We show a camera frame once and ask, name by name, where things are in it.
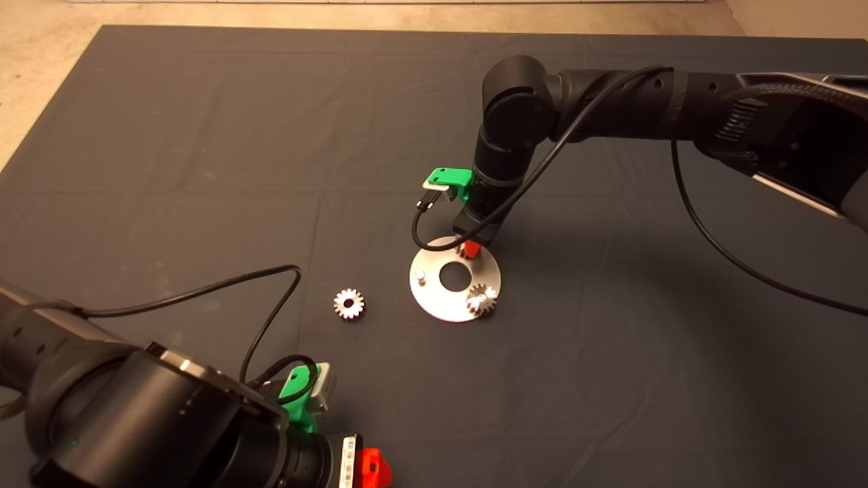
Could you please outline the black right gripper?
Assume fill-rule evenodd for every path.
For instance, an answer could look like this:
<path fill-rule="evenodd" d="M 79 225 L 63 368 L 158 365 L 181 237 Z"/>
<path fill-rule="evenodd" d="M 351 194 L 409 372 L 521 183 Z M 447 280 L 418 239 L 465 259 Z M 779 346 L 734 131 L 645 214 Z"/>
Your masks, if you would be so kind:
<path fill-rule="evenodd" d="M 452 230 L 456 235 L 464 235 L 466 232 L 477 228 L 482 220 L 485 220 L 497 208 L 513 194 L 513 189 L 508 186 L 474 186 L 469 191 L 469 198 L 458 216 L 453 220 Z M 495 241 L 502 223 L 509 214 L 509 210 L 495 220 L 486 224 L 471 241 L 465 241 L 465 259 L 477 259 L 481 252 L 481 246 L 490 246 Z"/>

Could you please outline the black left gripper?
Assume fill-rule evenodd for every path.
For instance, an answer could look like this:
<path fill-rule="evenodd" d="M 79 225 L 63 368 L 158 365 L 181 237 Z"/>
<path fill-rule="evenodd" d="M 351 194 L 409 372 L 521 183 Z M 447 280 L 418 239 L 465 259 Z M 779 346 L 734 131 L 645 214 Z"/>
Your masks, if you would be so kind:
<path fill-rule="evenodd" d="M 292 433 L 289 487 L 391 487 L 393 470 L 378 448 L 361 450 L 356 432 Z"/>

